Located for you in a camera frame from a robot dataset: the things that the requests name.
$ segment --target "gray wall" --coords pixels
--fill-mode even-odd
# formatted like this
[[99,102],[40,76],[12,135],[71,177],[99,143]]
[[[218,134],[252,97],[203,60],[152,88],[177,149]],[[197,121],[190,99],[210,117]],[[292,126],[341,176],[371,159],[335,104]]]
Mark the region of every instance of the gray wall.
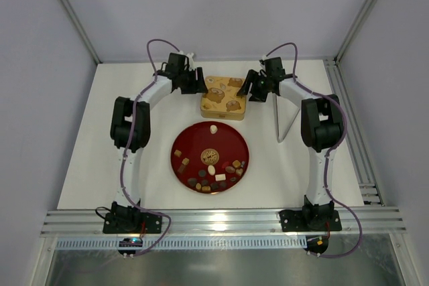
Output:
[[429,0],[379,0],[343,60],[384,196],[429,271]]
[[56,208],[95,64],[57,0],[0,11],[0,283],[15,286]]
[[[336,54],[363,0],[70,0],[101,60],[147,60],[167,38],[198,59],[260,58],[298,42],[300,56]],[[154,46],[161,58],[164,51]]]

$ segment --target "box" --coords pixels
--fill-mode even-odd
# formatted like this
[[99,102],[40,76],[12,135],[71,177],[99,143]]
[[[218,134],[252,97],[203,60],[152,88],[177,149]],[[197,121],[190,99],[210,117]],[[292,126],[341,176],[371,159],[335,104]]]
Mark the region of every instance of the box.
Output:
[[210,119],[241,121],[246,111],[246,96],[237,96],[243,78],[207,76],[208,93],[201,98],[201,116]]

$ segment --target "red plate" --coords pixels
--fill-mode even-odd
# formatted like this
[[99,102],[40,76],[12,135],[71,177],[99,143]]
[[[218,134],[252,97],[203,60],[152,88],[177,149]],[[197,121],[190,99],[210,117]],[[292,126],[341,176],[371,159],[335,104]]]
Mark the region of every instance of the red plate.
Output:
[[[217,126],[215,134],[210,132],[211,125]],[[189,160],[187,165],[184,165],[185,159]],[[236,160],[240,162],[238,167],[233,166]],[[201,122],[184,129],[177,136],[172,147],[171,162],[177,178],[187,188],[203,194],[215,194],[232,188],[242,180],[249,165],[249,149],[240,133],[229,125],[214,121]],[[217,182],[215,176],[208,173],[210,164],[214,166],[215,174],[225,174],[225,181]],[[199,173],[201,170],[205,171],[204,177]],[[208,188],[198,190],[198,185],[194,185],[196,183],[206,183],[210,191],[207,191]]]

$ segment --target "yellow box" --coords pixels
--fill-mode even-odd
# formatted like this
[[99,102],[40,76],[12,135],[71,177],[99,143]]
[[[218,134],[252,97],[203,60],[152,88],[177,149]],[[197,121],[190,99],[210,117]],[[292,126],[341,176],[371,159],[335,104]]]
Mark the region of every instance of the yellow box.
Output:
[[246,111],[246,96],[237,96],[243,78],[207,76],[208,93],[201,98],[201,116],[210,119],[241,121]]

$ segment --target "bear illustration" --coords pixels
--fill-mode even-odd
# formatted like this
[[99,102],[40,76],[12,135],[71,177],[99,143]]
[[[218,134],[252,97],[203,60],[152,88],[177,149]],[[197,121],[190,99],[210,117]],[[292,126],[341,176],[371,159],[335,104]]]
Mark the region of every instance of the bear illustration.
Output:
[[208,93],[204,94],[202,97],[208,98],[212,102],[220,103],[222,102],[222,99],[225,97],[225,93],[223,90],[220,90],[219,88],[209,88]]
[[230,100],[227,103],[227,112],[229,111],[235,111],[235,110],[241,110],[240,103],[236,100]]
[[243,80],[241,78],[230,78],[228,82],[228,86],[232,87],[241,87],[243,85]]

